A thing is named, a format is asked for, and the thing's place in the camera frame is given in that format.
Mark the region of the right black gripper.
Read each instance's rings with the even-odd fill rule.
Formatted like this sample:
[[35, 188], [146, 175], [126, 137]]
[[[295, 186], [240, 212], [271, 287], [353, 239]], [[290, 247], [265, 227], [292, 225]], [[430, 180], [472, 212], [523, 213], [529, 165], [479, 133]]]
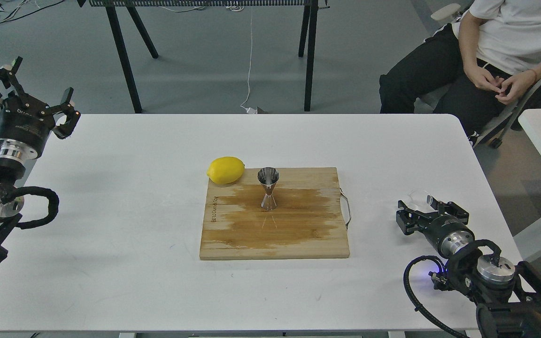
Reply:
[[415, 231], [423, 232], [425, 238], [440, 257], [450, 259], [456, 252], [475, 240], [474, 233], [466, 227], [469, 214], [456, 203], [434, 200], [435, 211], [421, 212], [410, 209], [402, 200], [398, 201], [396, 222], [404, 235]]

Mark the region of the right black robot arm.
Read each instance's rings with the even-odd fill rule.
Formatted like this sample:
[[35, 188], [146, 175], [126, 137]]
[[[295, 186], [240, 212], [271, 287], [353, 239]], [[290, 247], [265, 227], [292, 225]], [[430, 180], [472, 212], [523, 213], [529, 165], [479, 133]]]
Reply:
[[452, 336], [464, 335], [442, 321], [419, 302], [410, 285], [410, 270], [420, 261], [433, 261], [438, 271], [429, 272], [434, 289], [458, 291], [476, 306], [479, 333], [484, 338], [541, 338], [541, 276], [526, 261], [512, 263], [499, 246], [475, 239], [468, 229], [469, 214], [456, 203], [438, 201], [425, 213], [399, 201], [396, 220], [405, 235], [423, 233], [437, 255], [422, 255], [410, 261], [403, 286], [417, 312]]

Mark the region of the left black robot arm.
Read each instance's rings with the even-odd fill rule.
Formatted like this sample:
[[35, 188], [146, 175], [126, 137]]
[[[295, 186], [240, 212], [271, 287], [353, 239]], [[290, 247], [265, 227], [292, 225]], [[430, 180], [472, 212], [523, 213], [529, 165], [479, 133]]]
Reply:
[[[42, 156], [50, 133], [59, 139], [71, 136], [81, 117], [71, 103], [73, 88], [68, 88], [62, 102], [55, 106], [27, 94], [16, 77], [21, 62], [18, 56], [11, 67], [0, 67], [0, 263], [8, 255], [2, 242], [13, 229], [49, 224], [59, 211], [60, 200], [54, 191], [38, 186], [15, 187], [25, 174], [24, 163]], [[45, 217], [21, 221], [26, 195], [47, 199]]]

